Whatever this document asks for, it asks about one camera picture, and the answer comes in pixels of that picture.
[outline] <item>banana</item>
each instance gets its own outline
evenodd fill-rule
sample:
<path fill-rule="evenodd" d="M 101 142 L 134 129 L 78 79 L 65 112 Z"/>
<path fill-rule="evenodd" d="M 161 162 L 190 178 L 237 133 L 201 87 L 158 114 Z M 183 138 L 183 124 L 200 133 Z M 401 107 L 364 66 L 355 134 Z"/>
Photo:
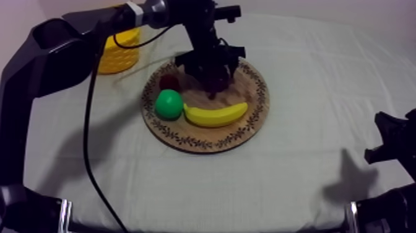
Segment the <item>banana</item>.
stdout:
<path fill-rule="evenodd" d="M 208 110 L 196 107 L 188 107 L 186 103 L 183 104 L 183 109 L 186 118 L 195 125 L 216 128 L 226 126 L 234 121 L 237 121 L 240 117 L 247 112 L 247 103 L 238 103 L 229 107 Z"/>

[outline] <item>white tablecloth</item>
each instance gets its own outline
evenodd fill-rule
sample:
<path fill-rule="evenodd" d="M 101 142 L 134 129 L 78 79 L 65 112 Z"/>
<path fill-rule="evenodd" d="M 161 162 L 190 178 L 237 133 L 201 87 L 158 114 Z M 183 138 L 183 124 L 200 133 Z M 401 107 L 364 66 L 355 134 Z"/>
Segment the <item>white tablecloth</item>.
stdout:
<path fill-rule="evenodd" d="M 130 229 L 334 226 L 344 218 L 343 204 L 412 181 L 397 161 L 368 165 L 363 155 L 381 144 L 375 113 L 404 117 L 416 107 L 415 43 L 269 15 L 219 22 L 217 33 L 246 47 L 271 97 L 262 129 L 231 151 L 178 152 L 153 137 L 142 119 L 139 96 L 147 78 L 175 53 L 191 49 L 182 26 L 144 48 L 133 69 L 98 77 L 90 133 L 93 172 Z M 82 160 L 88 83 L 35 101 L 25 184 L 72 200 L 77 221 L 116 227 Z"/>

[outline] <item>round wooden tray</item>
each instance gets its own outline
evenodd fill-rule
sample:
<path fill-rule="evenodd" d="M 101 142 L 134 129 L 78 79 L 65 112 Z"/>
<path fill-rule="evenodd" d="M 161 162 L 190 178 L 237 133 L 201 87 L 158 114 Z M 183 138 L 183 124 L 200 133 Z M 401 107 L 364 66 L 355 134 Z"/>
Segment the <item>round wooden tray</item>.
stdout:
<path fill-rule="evenodd" d="M 154 103 L 160 93 L 159 80 L 166 74 L 179 79 L 181 96 L 190 107 L 223 108 L 247 102 L 248 110 L 238 121 L 221 128 L 201 128 L 190 124 L 182 114 L 176 121 L 159 119 Z M 181 151 L 210 154 L 226 151 L 249 140 L 263 125 L 269 112 L 269 91 L 266 82 L 247 61 L 240 59 L 233 83 L 214 100 L 208 99 L 200 83 L 184 73 L 183 66 L 169 61 L 159 67 L 147 82 L 142 96 L 142 115 L 149 130 L 163 143 Z"/>

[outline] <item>red fruit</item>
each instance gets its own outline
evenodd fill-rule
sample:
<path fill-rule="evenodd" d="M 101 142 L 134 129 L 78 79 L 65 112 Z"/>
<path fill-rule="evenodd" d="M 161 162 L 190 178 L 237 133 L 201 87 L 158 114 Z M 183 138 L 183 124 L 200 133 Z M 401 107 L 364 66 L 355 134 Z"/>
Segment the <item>red fruit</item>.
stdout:
<path fill-rule="evenodd" d="M 171 74 L 166 74 L 160 77 L 159 88 L 160 90 L 171 89 L 177 92 L 180 92 L 181 90 L 181 86 L 179 85 L 179 80 Z"/>

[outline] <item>yellow container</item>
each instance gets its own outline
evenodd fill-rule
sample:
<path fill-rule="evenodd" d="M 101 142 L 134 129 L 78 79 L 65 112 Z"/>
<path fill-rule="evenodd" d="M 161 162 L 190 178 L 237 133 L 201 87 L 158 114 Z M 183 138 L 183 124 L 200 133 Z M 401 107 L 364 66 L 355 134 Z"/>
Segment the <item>yellow container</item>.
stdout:
<path fill-rule="evenodd" d="M 139 44 L 140 30 L 132 29 L 117 34 L 117 42 L 124 46 Z M 125 71 L 139 60 L 139 49 L 125 50 L 116 45 L 113 37 L 108 37 L 104 54 L 101 57 L 98 73 L 114 74 Z"/>

